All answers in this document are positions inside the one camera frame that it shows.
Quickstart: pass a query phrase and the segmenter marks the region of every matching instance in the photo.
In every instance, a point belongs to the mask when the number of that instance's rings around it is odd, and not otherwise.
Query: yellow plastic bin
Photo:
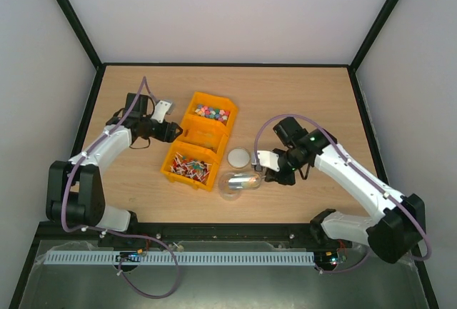
[[[179,153],[181,156],[184,156],[186,159],[197,159],[199,161],[204,161],[209,165],[209,175],[206,178],[206,181],[203,183],[200,181],[194,181],[185,176],[178,175],[176,173],[170,172],[170,166],[173,165],[173,160],[176,156],[176,153]],[[175,141],[171,144],[169,152],[166,154],[164,164],[162,165],[161,172],[165,174],[170,182],[180,182],[191,186],[194,189],[204,189],[211,191],[213,188],[214,180],[216,179],[216,174],[219,169],[219,163],[217,162],[217,155],[208,150],[207,148],[191,145],[189,143],[182,143],[180,141]]]
[[[195,113],[195,110],[197,109],[197,106],[199,104],[203,104],[204,106],[208,107],[223,109],[225,111],[230,111],[230,115],[228,116],[227,121],[224,123],[214,120],[213,118],[204,118]],[[197,116],[199,118],[214,123],[214,125],[216,127],[220,127],[227,136],[230,136],[231,134],[231,130],[233,129],[233,124],[235,123],[235,118],[237,114],[238,108],[235,106],[235,104],[233,104],[233,102],[229,98],[209,95],[207,93],[200,93],[198,91],[194,93],[194,97],[192,98],[192,101],[187,107],[186,112],[186,115]]]
[[[230,115],[225,122],[199,116],[195,113],[199,104],[230,111]],[[183,133],[171,144],[161,172],[171,182],[177,181],[195,189],[211,191],[237,114],[238,108],[230,99],[196,92],[181,122]],[[170,167],[173,165],[176,153],[187,159],[193,158],[211,164],[206,180],[195,181],[171,172]]]
[[[183,133],[177,141],[207,148],[218,156],[220,162],[229,138],[220,125],[215,123],[201,116],[186,115],[181,122]]]

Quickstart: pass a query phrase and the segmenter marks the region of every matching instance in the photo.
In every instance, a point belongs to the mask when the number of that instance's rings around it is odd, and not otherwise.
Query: white bracket
[[[151,119],[157,120],[159,123],[164,122],[164,118],[166,114],[171,114],[174,109],[173,101],[165,101],[160,100],[156,104],[156,108],[154,109],[154,114],[152,114]]]
[[[261,166],[270,168],[276,172],[279,171],[278,159],[279,155],[271,151],[257,151],[258,161]]]

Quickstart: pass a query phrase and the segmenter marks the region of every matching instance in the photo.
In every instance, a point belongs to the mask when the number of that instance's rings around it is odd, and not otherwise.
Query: colorful candy
[[[213,120],[226,123],[230,116],[230,111],[224,109],[214,108],[210,106],[205,106],[203,104],[198,104],[195,110],[195,114],[203,116],[205,118],[212,118]]]
[[[170,172],[206,184],[210,166],[211,164],[204,161],[198,161],[193,158],[186,159],[185,156],[176,152],[173,162],[170,165]]]

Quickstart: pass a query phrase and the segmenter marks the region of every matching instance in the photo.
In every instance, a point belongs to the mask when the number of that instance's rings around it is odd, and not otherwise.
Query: wooden surface
[[[108,66],[84,147],[124,105],[126,94],[137,92],[143,76],[156,96],[175,102],[176,108],[167,121],[181,122],[194,91],[231,98],[239,114],[212,192],[169,183],[159,170],[170,145],[153,140],[148,149],[124,151],[111,164],[103,176],[108,204],[136,212],[141,222],[305,223],[326,208],[365,214],[340,185],[315,168],[307,181],[297,174],[294,186],[263,183],[255,191],[244,191],[233,202],[221,198],[217,187],[219,176],[231,170],[227,153],[237,146],[252,151],[254,137],[263,123],[282,113],[299,113],[317,121],[374,172],[347,70]],[[302,124],[309,131],[313,129]],[[260,149],[283,147],[271,128],[265,130]],[[145,143],[138,140],[135,146]]]

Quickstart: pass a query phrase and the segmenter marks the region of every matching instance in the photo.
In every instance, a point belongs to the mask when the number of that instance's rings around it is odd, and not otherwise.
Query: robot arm
[[[125,108],[132,104],[134,98],[134,93],[127,95]],[[127,230],[133,213],[106,205],[101,176],[120,152],[129,148],[137,138],[155,138],[171,143],[182,133],[177,123],[169,123],[164,118],[173,111],[173,103],[159,101],[154,106],[153,114],[147,115],[149,99],[146,95],[140,95],[129,116],[114,132],[111,130],[120,120],[117,116],[120,111],[106,123],[103,133],[88,148],[67,162],[56,161],[51,165],[46,199],[46,215],[49,220],[60,220],[68,174],[81,157],[84,157],[72,184],[78,183],[79,189],[70,191],[69,194],[67,221],[113,231]]]
[[[305,165],[315,166],[348,191],[369,215],[369,217],[350,216],[327,209],[311,221],[312,233],[317,241],[324,243],[330,238],[362,243],[369,245],[381,259],[388,263],[395,263],[421,240],[420,233],[403,212],[387,199],[386,194],[406,207],[424,228],[425,207],[417,195],[405,197],[401,192],[377,179],[357,163],[332,137],[339,151],[346,157],[346,161],[343,160],[319,130],[308,133],[294,118],[285,118],[273,130],[288,150],[258,152],[260,165],[267,167],[265,177],[267,182],[275,181],[283,185],[293,185],[295,170],[300,170]],[[363,176],[348,163],[352,163]]]

